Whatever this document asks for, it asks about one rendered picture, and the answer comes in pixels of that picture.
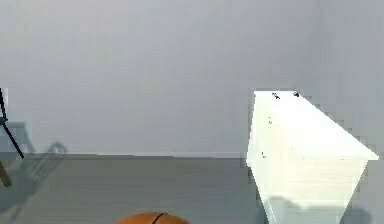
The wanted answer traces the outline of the orange basketball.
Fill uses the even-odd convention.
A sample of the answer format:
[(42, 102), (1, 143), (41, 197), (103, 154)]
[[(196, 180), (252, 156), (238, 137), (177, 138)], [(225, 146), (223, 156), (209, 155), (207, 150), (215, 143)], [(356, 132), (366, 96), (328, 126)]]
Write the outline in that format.
[(143, 212), (123, 217), (114, 224), (190, 224), (190, 222), (169, 213)]

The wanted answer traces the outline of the white chest of drawers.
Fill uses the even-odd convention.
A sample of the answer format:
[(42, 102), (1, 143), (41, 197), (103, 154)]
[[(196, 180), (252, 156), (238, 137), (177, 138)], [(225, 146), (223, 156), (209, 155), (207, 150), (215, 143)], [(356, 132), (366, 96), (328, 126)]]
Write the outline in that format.
[(379, 156), (294, 92), (253, 93), (246, 165), (268, 224), (342, 224)]

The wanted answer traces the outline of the black-framed chair with wooden legs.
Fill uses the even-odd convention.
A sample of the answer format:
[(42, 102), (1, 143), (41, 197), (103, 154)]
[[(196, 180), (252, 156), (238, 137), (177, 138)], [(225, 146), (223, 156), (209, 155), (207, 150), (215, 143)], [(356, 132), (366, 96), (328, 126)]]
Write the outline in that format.
[[(5, 109), (5, 100), (3, 96), (3, 91), (0, 88), (0, 111), (2, 116), (0, 117), (0, 126), (4, 129), (5, 133), (11, 140), (16, 152), (19, 154), (19, 156), (24, 159), (25, 156), (23, 152), (21, 151), (16, 139), (13, 137), (11, 131), (9, 130), (7, 126), (8, 118), (7, 118), (7, 113)], [(0, 180), (2, 181), (3, 185), (5, 187), (10, 187), (12, 185), (12, 181), (8, 173), (6, 172), (6, 169), (4, 168), (3, 163), (0, 161)]]

